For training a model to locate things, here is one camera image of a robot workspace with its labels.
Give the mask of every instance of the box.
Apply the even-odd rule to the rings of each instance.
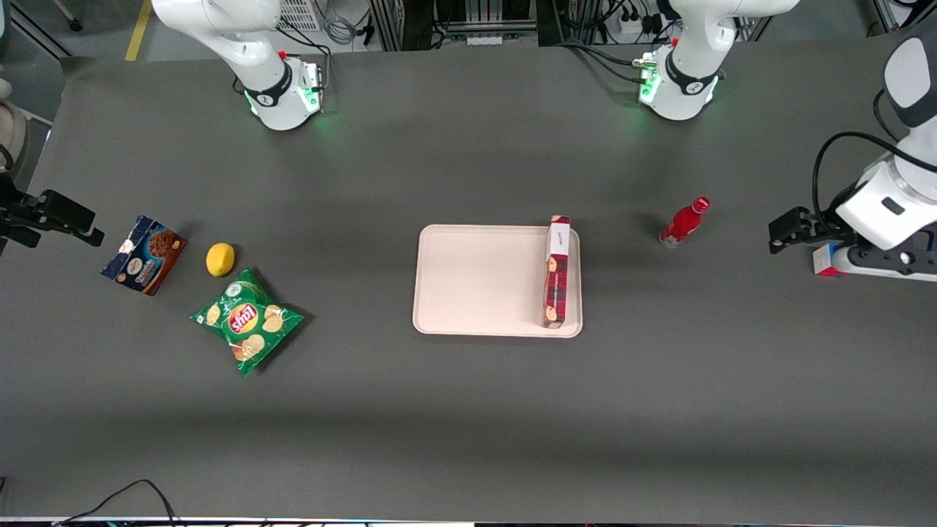
[[[833,266],[834,252],[836,244],[826,244],[813,252],[813,274],[834,279],[846,276],[846,273]]]
[[[547,231],[546,287],[543,327],[556,329],[566,321],[566,281],[570,262],[570,219],[553,216]]]
[[[179,259],[186,240],[158,221],[137,217],[117,256],[101,274],[134,291],[153,295]]]

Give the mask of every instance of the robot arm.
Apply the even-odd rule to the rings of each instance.
[[[639,100],[667,119],[695,117],[710,100],[717,72],[736,41],[732,17],[765,17],[791,10],[799,0],[671,0],[683,19],[679,45],[645,53],[638,66],[656,65]]]
[[[919,24],[891,54],[884,92],[910,130],[876,159],[826,210],[814,194],[814,214],[795,207],[768,226],[771,252],[797,243],[841,242],[833,254],[840,271],[937,281],[933,245],[937,233],[937,22]],[[826,142],[821,155],[842,132]],[[925,247],[913,237],[925,233]]]
[[[885,94],[910,130],[898,149],[937,165],[937,26],[918,28],[888,58]],[[937,221],[937,173],[906,159],[885,156],[856,187],[836,212],[878,248],[894,248]]]
[[[277,53],[261,33],[276,29],[279,0],[153,0],[153,9],[168,27],[228,63],[251,111],[268,128],[296,128],[319,111],[319,68]]]

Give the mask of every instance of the pink tray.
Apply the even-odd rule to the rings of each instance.
[[[570,339],[583,328],[571,231],[566,323],[541,326],[547,227],[430,225],[420,233],[413,327],[432,335]]]

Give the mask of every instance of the red box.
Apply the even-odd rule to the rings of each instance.
[[[547,238],[543,327],[556,329],[566,321],[566,278],[570,262],[569,217],[553,216]]]

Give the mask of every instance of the bag of chips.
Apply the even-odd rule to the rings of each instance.
[[[246,377],[303,315],[274,304],[248,268],[215,302],[190,318],[228,342],[241,376]]]

